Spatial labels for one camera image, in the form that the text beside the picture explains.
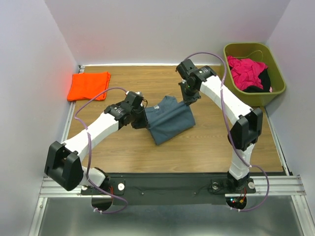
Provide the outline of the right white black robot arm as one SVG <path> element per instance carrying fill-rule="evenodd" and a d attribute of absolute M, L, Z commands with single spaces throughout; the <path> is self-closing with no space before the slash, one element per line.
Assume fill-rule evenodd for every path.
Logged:
<path fill-rule="evenodd" d="M 232 146 L 231 166 L 227 178 L 213 180 L 215 193 L 232 193 L 246 187 L 252 151 L 261 135 L 263 112 L 253 109 L 225 85 L 215 71 L 204 66 L 197 68 L 190 59 L 186 59 L 176 67 L 182 78 L 179 83 L 183 101 L 190 105 L 200 99 L 201 94 L 209 97 L 223 113 L 228 131 L 228 140 Z"/>

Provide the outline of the blue-grey t-shirt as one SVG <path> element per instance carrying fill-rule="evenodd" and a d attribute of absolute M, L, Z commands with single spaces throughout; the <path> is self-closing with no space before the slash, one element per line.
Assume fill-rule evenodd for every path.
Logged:
<path fill-rule="evenodd" d="M 156 145 L 161 145 L 195 126 L 190 106 L 166 95 L 158 104 L 145 109 L 148 130 Z"/>

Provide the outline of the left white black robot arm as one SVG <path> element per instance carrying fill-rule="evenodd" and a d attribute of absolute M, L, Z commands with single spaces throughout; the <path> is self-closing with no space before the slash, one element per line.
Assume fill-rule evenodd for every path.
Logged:
<path fill-rule="evenodd" d="M 60 143 L 53 142 L 48 148 L 44 172 L 66 191 L 79 185 L 92 186 L 103 194 L 109 190 L 109 177 L 99 168 L 84 167 L 82 161 L 92 156 L 95 148 L 109 135 L 127 125 L 134 129 L 148 126 L 145 105 L 141 92 L 127 91 L 123 101 L 108 106 L 89 126 L 74 137 Z"/>

